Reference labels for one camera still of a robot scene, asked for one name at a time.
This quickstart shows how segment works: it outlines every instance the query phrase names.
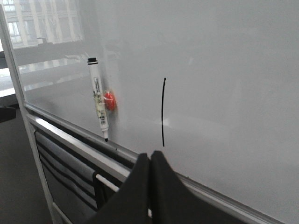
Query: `window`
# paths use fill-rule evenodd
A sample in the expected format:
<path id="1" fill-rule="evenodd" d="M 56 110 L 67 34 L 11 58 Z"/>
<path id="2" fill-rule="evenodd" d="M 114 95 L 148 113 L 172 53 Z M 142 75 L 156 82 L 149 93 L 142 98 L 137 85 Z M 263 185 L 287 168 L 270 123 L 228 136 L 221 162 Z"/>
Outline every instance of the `window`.
<path id="1" fill-rule="evenodd" d="M 34 21 L 33 20 L 25 20 L 24 25 L 25 25 L 27 40 L 28 41 L 36 41 L 36 29 L 34 26 Z"/>
<path id="2" fill-rule="evenodd" d="M 47 11 L 51 12 L 52 11 L 52 4 L 51 4 L 50 0 L 46 0 L 45 3 L 46 3 Z"/>
<path id="3" fill-rule="evenodd" d="M 9 22 L 8 30 L 13 43 L 22 42 L 22 38 L 19 30 L 19 22 Z"/>
<path id="4" fill-rule="evenodd" d="M 14 0 L 3 0 L 5 12 L 15 12 Z"/>
<path id="5" fill-rule="evenodd" d="M 22 12 L 31 12 L 29 0 L 20 0 Z"/>
<path id="6" fill-rule="evenodd" d="M 35 6 L 36 6 L 36 12 L 41 12 L 42 11 L 42 5 L 41 5 L 41 3 L 40 3 L 40 0 L 35 0 L 34 1 L 34 4 L 35 4 Z"/>
<path id="7" fill-rule="evenodd" d="M 81 40 L 82 39 L 82 32 L 80 28 L 80 23 L 78 17 L 72 17 L 72 22 L 73 22 L 73 30 L 76 36 L 76 40 Z"/>
<path id="8" fill-rule="evenodd" d="M 51 31 L 51 38 L 49 39 L 49 42 L 57 42 L 58 41 L 58 35 L 57 35 L 57 18 L 55 16 L 48 16 L 48 22 L 49 22 L 49 27 Z"/>
<path id="9" fill-rule="evenodd" d="M 60 28 L 62 32 L 62 36 L 64 40 L 69 40 L 71 38 L 71 30 L 70 30 L 70 23 L 69 18 L 59 18 Z"/>
<path id="10" fill-rule="evenodd" d="M 66 11 L 65 0 L 56 0 L 55 3 L 57 11 Z"/>
<path id="11" fill-rule="evenodd" d="M 46 19 L 44 17 L 40 17 L 38 18 L 38 24 L 39 24 L 39 30 L 41 32 L 41 36 L 42 38 L 46 38 L 47 39 L 47 30 L 46 30 Z"/>
<path id="12" fill-rule="evenodd" d="M 75 0 L 69 0 L 69 7 L 71 11 L 76 11 L 76 3 Z"/>

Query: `marker label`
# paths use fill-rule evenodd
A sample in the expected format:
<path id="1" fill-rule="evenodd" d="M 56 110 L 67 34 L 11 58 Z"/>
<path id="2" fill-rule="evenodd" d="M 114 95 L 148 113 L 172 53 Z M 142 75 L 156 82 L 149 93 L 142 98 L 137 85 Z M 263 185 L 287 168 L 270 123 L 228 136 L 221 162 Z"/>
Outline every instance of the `marker label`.
<path id="1" fill-rule="evenodd" d="M 106 124 L 105 119 L 106 119 L 106 113 L 105 113 L 105 111 L 100 111 L 100 120 L 101 120 L 101 124 L 102 125 Z"/>
<path id="2" fill-rule="evenodd" d="M 97 93 L 100 93 L 99 78 L 94 77 L 93 80 L 94 80 L 94 85 L 95 85 Z"/>

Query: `black line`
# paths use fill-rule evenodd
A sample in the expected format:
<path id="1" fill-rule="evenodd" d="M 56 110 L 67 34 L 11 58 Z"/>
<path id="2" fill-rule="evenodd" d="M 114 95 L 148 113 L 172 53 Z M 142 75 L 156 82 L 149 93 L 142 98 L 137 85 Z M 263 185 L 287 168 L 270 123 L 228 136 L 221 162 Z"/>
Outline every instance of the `black line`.
<path id="1" fill-rule="evenodd" d="M 91 186 L 93 185 L 93 182 L 91 180 L 88 180 L 86 177 L 81 175 L 78 171 L 76 171 L 73 167 L 71 167 L 69 164 L 67 164 L 65 161 L 60 159 L 57 155 L 55 155 L 52 151 L 50 151 L 47 147 L 45 147 L 41 142 L 36 141 L 36 144 L 38 147 L 42 148 L 45 150 L 50 156 L 52 156 L 57 162 L 59 162 L 61 165 L 67 167 L 71 172 L 76 174 L 78 177 L 80 177 L 83 181 L 86 183 L 90 184 Z"/>
<path id="2" fill-rule="evenodd" d="M 56 172 L 58 172 L 61 176 L 65 177 L 66 179 L 69 179 L 70 181 L 72 181 L 78 188 L 80 188 L 84 193 L 86 193 L 88 196 L 90 196 L 92 199 L 96 199 L 95 195 L 93 195 L 92 193 L 90 193 L 86 188 L 84 188 L 81 184 L 79 184 L 74 178 L 72 178 L 71 176 L 69 176 L 68 174 L 62 172 L 61 170 L 59 170 L 57 167 L 54 166 L 54 164 L 52 162 L 50 162 L 48 160 L 48 158 L 43 155 L 41 153 L 41 151 L 39 151 L 39 155 L 41 155 L 42 159 L 45 160 L 50 167 L 52 167 Z"/>
<path id="3" fill-rule="evenodd" d="M 163 110 L 164 110 L 165 81 L 166 81 L 166 78 L 164 78 L 164 82 L 163 82 L 163 89 L 162 89 L 162 107 L 161 107 L 161 125 L 162 125 L 162 143 L 163 143 L 163 147 L 165 147 L 165 142 L 164 142 L 164 125 L 163 125 Z"/>
<path id="4" fill-rule="evenodd" d="M 73 188 L 71 188 L 69 185 L 64 183 L 62 180 L 60 180 L 50 169 L 47 167 L 47 165 L 41 161 L 42 165 L 53 175 L 53 177 L 61 183 L 65 188 L 67 188 L 69 191 L 71 191 L 74 195 L 76 195 L 78 198 L 81 199 L 88 207 L 90 207 L 92 210 L 97 211 L 97 208 L 95 208 L 92 204 L 90 204 L 86 199 L 84 199 L 78 192 L 76 192 Z"/>

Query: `whiteboard marker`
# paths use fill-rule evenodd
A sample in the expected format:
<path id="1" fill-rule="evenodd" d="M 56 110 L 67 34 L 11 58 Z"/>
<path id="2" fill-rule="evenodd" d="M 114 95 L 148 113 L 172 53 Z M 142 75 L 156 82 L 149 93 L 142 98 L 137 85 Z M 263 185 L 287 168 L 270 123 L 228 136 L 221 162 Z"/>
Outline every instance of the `whiteboard marker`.
<path id="1" fill-rule="evenodd" d="M 104 134 L 105 141 L 108 141 L 109 124 L 108 124 L 108 119 L 105 110 L 103 88 L 102 88 L 101 75 L 100 75 L 97 58 L 95 57 L 89 58 L 88 65 L 89 65 L 90 78 L 92 80 L 92 85 L 93 85 L 93 99 L 95 103 L 95 109 L 97 111 L 97 115 L 100 121 L 100 127 Z"/>

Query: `red magnet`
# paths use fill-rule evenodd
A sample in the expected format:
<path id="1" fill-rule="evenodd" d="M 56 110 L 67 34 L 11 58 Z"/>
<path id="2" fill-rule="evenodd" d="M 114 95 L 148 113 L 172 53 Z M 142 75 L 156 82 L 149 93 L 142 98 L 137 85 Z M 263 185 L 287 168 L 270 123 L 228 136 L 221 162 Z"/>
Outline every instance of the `red magnet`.
<path id="1" fill-rule="evenodd" d="M 105 106 L 107 110 L 113 111 L 116 108 L 116 100 L 111 91 L 107 91 L 104 95 Z"/>

